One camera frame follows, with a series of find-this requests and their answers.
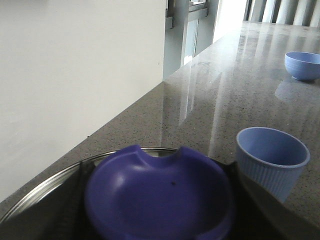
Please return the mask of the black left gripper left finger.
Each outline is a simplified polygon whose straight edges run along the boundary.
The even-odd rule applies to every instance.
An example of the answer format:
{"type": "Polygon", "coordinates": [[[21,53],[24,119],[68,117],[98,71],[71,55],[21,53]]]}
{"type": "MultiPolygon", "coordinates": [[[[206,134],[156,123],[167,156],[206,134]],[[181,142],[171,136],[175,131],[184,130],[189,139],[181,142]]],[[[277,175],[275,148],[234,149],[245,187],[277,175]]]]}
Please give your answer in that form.
{"type": "Polygon", "coordinates": [[[95,168],[82,163],[61,186],[0,225],[2,240],[99,240],[84,207],[86,183],[95,168]]]}

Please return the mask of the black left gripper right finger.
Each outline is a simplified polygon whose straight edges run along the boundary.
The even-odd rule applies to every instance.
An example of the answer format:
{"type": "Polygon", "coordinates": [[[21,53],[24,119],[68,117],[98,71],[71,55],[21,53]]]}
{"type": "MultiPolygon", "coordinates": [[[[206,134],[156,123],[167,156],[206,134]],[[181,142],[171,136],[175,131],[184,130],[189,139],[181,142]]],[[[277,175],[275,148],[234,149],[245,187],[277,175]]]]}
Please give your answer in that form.
{"type": "Polygon", "coordinates": [[[245,176],[236,162],[218,163],[228,176],[236,215],[227,240],[318,240],[320,228],[287,209],[259,184],[245,176]]]}

